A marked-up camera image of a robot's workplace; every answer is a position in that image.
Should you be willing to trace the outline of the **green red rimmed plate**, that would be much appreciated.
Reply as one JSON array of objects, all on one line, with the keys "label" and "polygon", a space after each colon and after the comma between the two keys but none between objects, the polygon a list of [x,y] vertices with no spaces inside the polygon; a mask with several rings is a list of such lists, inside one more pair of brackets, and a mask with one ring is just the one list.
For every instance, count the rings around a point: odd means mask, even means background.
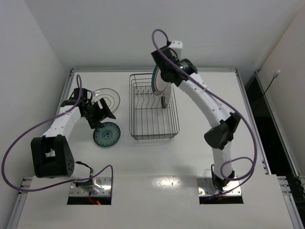
[{"label": "green red rimmed plate", "polygon": [[161,96],[162,109],[166,109],[172,97],[172,84],[169,83]]},{"label": "green red rimmed plate", "polygon": [[162,95],[170,85],[161,78],[161,70],[158,65],[155,65],[152,72],[151,88],[154,95]]}]

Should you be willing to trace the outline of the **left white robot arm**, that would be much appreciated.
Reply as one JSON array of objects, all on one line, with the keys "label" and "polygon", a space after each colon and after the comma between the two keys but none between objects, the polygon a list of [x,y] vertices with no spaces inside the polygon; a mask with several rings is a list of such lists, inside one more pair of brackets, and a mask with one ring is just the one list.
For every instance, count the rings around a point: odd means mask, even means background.
[{"label": "left white robot arm", "polygon": [[102,98],[92,102],[82,98],[65,100],[60,106],[59,116],[41,136],[32,139],[30,146],[35,176],[38,178],[71,179],[76,187],[91,194],[103,192],[102,181],[93,176],[93,169],[74,160],[68,144],[69,136],[79,119],[85,118],[90,128],[102,126],[105,118],[115,119],[114,114]]}]

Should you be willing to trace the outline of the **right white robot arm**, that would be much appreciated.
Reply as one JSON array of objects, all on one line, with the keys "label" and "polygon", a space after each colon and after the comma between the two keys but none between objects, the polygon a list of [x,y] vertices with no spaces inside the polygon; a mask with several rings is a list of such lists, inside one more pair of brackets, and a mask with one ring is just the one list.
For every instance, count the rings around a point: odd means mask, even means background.
[{"label": "right white robot arm", "polygon": [[234,178],[235,176],[231,163],[231,142],[239,125],[240,117],[221,105],[206,89],[199,87],[206,85],[197,69],[187,59],[178,62],[178,66],[194,80],[191,81],[185,77],[166,61],[159,64],[161,78],[167,83],[175,84],[186,93],[207,118],[211,129],[204,134],[204,139],[213,152],[213,184],[216,189],[223,191],[223,188],[229,183],[226,178]]}]

